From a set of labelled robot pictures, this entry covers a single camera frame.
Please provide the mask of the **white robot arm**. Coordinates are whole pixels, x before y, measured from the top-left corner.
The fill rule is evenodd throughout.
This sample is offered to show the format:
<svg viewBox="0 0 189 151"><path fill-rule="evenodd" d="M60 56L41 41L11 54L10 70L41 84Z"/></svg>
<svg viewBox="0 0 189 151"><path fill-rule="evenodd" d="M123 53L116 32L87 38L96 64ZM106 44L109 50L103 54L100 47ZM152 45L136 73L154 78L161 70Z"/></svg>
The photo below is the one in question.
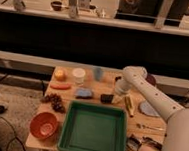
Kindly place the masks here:
<svg viewBox="0 0 189 151"><path fill-rule="evenodd" d="M123 96L132 87L139 90L167 123L161 151L189 151L189 108L184 108L148 83L146 77L147 70L142 66L126 66L122 79L115 83L114 93Z"/></svg>

